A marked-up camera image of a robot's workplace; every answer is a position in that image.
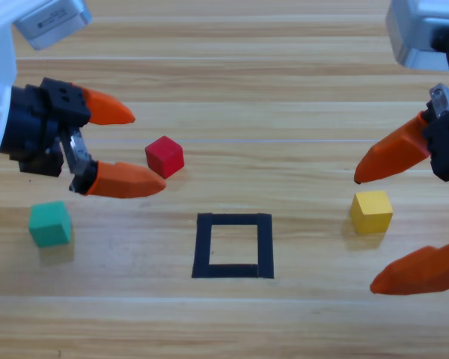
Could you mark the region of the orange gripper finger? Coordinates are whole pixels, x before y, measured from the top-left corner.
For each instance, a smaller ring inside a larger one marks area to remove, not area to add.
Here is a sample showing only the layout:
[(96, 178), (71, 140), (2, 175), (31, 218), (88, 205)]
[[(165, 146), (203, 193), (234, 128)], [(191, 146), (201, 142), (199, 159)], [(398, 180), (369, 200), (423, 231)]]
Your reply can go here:
[(382, 295), (417, 295), (449, 290), (449, 244), (426, 246), (387, 265), (370, 291)]

